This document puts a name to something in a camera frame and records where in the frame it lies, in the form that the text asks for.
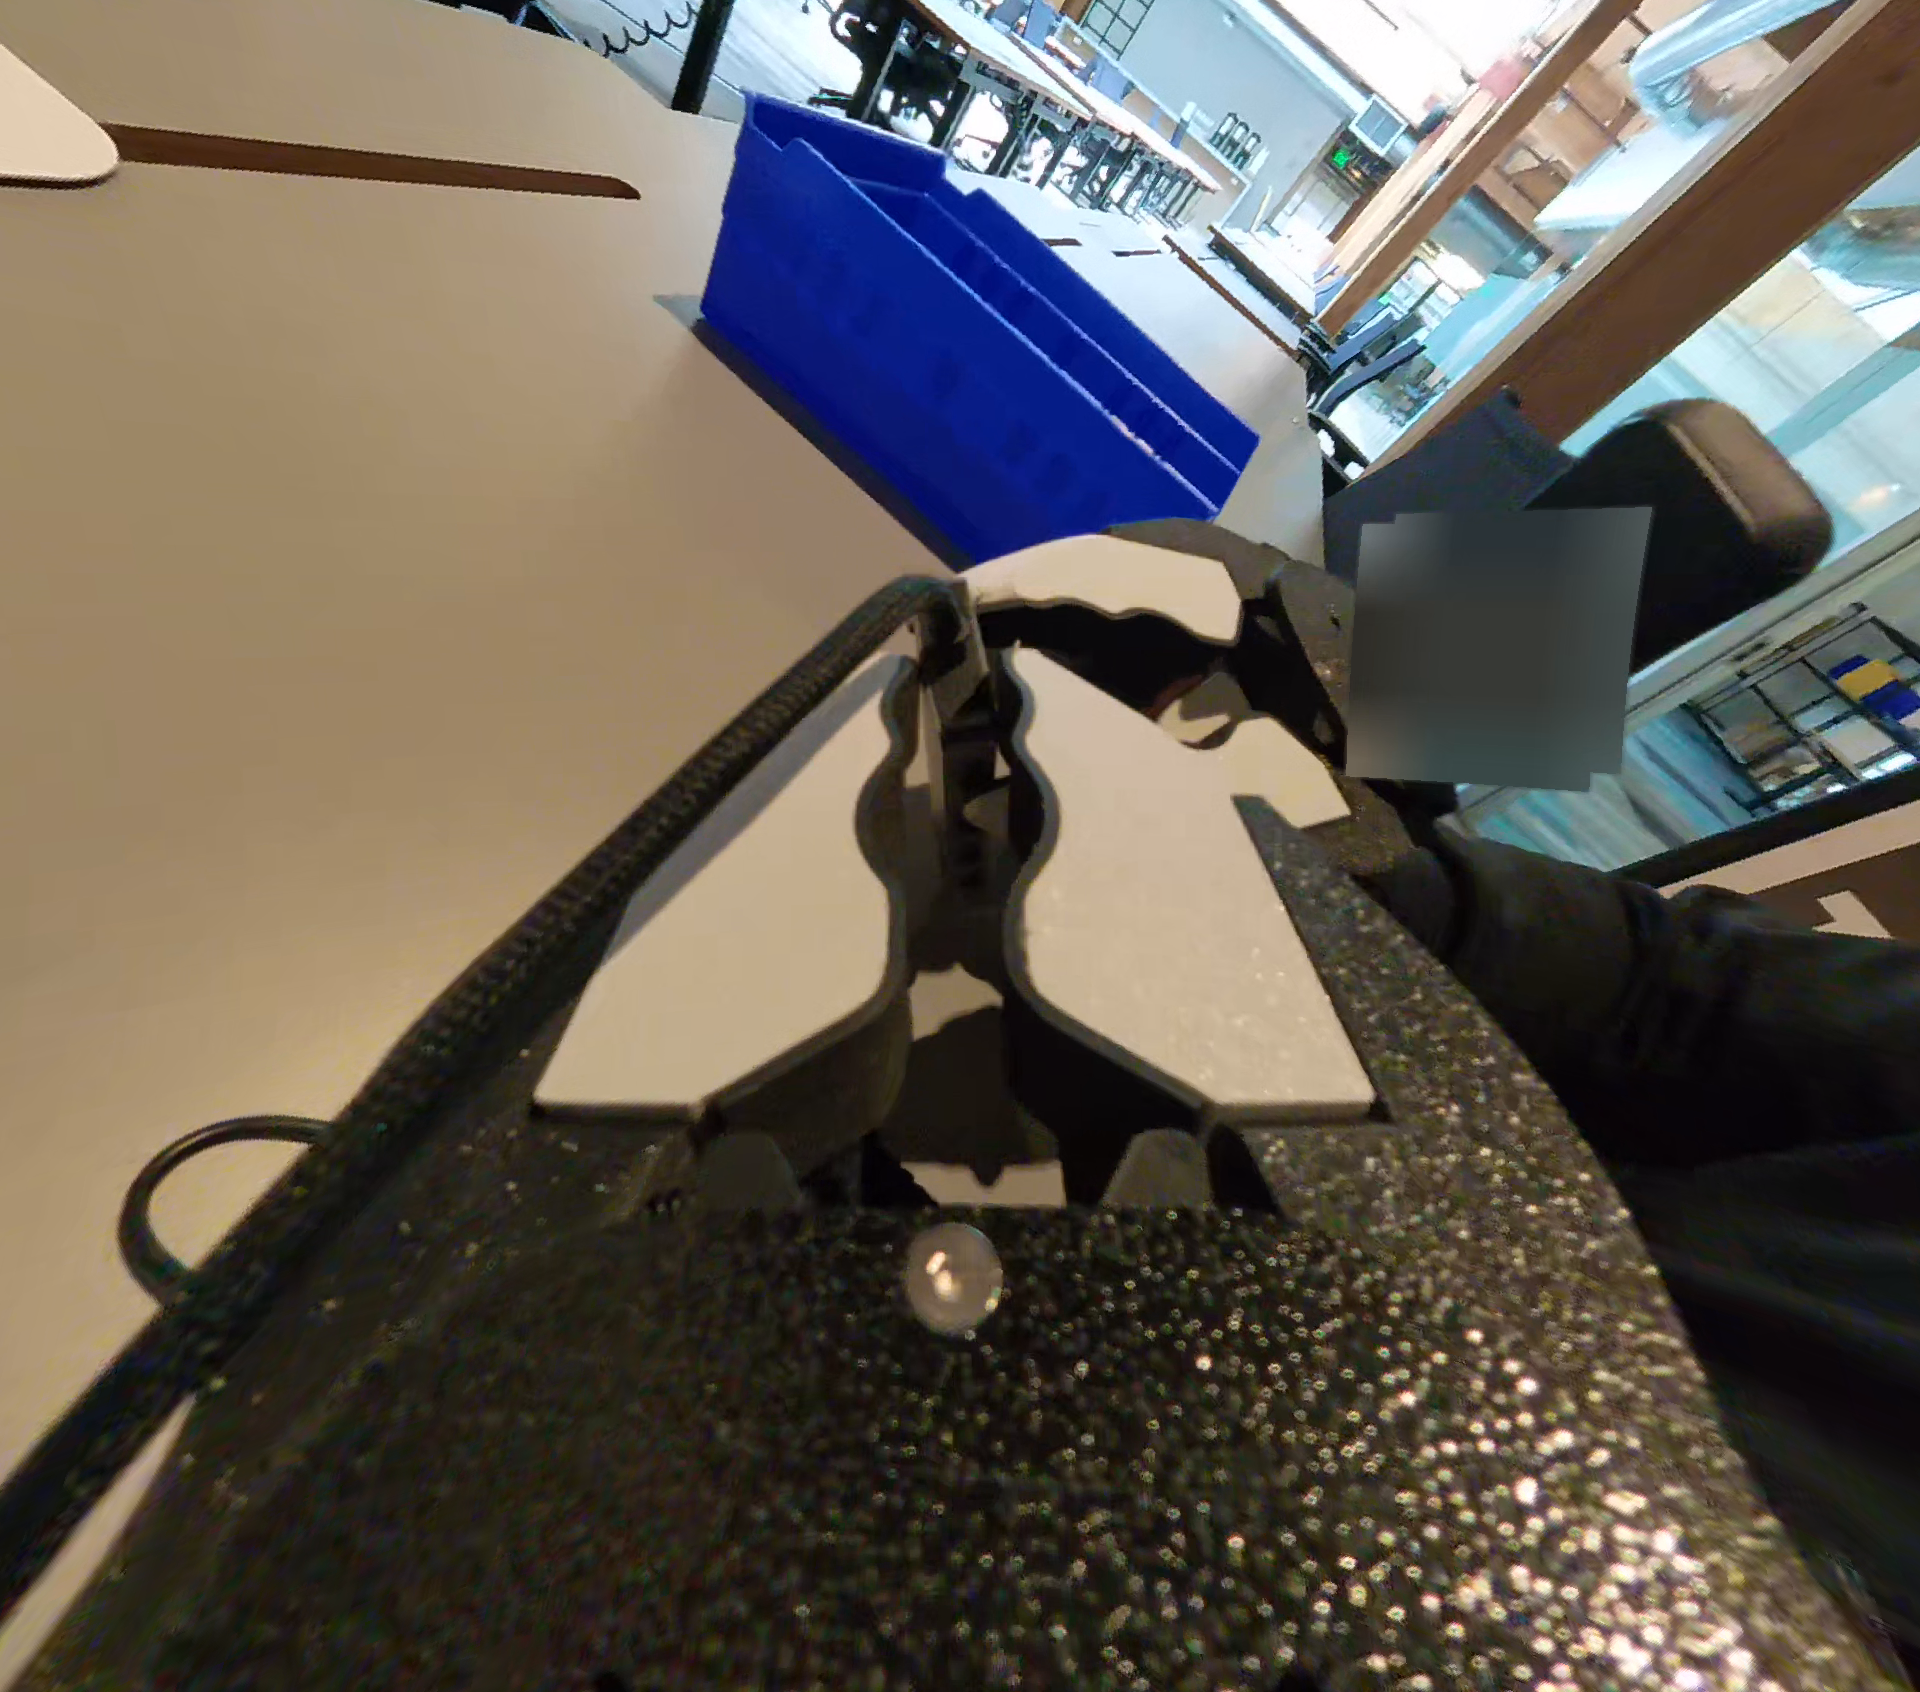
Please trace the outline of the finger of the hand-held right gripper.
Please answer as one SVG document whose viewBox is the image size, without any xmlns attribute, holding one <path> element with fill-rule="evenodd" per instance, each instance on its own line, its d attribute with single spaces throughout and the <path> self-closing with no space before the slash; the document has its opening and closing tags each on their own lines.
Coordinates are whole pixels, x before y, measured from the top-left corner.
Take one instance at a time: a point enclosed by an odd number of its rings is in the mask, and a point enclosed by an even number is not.
<svg viewBox="0 0 1920 1692">
<path fill-rule="evenodd" d="M 1009 552 L 960 574 L 995 645 L 1119 653 L 1224 650 L 1242 628 L 1234 575 L 1215 557 L 1113 533 Z"/>
<path fill-rule="evenodd" d="M 1261 800 L 1301 830 L 1355 816 L 1333 767 L 1281 719 L 1233 696 L 1179 697 L 1172 703 L 1172 738 L 1209 761 L 1231 796 Z"/>
</svg>

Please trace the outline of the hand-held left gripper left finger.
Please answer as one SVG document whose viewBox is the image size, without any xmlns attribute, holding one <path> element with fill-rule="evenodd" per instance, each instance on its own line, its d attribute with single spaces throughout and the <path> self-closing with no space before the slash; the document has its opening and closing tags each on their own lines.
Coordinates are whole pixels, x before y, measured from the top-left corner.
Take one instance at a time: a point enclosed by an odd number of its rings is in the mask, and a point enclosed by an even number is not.
<svg viewBox="0 0 1920 1692">
<path fill-rule="evenodd" d="M 901 971 L 862 830 L 915 746 L 915 662 L 866 657 L 630 898 L 534 1087 L 543 1114 L 706 1114 L 853 1028 Z"/>
</svg>

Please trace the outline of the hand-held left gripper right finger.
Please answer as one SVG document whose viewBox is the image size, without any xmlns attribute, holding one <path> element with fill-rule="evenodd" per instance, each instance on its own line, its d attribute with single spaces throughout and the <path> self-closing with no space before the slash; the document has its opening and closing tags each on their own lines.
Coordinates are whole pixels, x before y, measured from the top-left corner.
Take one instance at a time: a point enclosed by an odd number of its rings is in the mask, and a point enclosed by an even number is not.
<svg viewBox="0 0 1920 1692">
<path fill-rule="evenodd" d="M 1372 1114 L 1377 1085 L 1262 862 L 1228 753 L 1013 647 L 1037 826 L 1005 963 L 1049 1028 L 1197 1114 Z"/>
</svg>

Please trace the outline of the blue plastic bin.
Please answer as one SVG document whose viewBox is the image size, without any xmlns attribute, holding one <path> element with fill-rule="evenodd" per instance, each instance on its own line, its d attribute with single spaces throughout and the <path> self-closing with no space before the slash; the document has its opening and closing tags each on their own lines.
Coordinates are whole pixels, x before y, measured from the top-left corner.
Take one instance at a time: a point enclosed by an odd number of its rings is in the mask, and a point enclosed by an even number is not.
<svg viewBox="0 0 1920 1692">
<path fill-rule="evenodd" d="M 828 420 L 937 417 L 954 435 L 1027 414 L 1101 490 L 1128 438 L 1177 490 L 1228 502 L 1261 438 L 1272 361 L 1169 247 L 830 110 L 746 96 L 705 309 Z"/>
<path fill-rule="evenodd" d="M 982 190 L 745 136 L 706 324 L 968 560 L 1222 508 L 1253 433 Z"/>
</svg>

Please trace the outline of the storage rack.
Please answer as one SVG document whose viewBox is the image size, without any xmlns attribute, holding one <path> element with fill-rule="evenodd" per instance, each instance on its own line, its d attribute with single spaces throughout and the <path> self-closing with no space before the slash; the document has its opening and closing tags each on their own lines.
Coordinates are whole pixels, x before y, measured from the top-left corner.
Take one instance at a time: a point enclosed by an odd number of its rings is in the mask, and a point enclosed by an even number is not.
<svg viewBox="0 0 1920 1692">
<path fill-rule="evenodd" d="M 1751 657 L 1684 716 L 1732 769 L 1742 817 L 1794 812 L 1918 767 L 1918 643 L 1854 606 Z"/>
</svg>

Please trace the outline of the white flat plate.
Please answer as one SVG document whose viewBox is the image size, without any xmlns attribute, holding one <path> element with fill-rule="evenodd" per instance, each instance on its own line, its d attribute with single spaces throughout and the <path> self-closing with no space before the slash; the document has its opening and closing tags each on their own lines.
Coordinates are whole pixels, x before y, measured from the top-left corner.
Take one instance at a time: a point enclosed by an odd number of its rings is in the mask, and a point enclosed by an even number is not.
<svg viewBox="0 0 1920 1692">
<path fill-rule="evenodd" d="M 120 166 L 122 153 L 109 131 L 3 48 L 3 187 L 90 190 Z"/>
</svg>

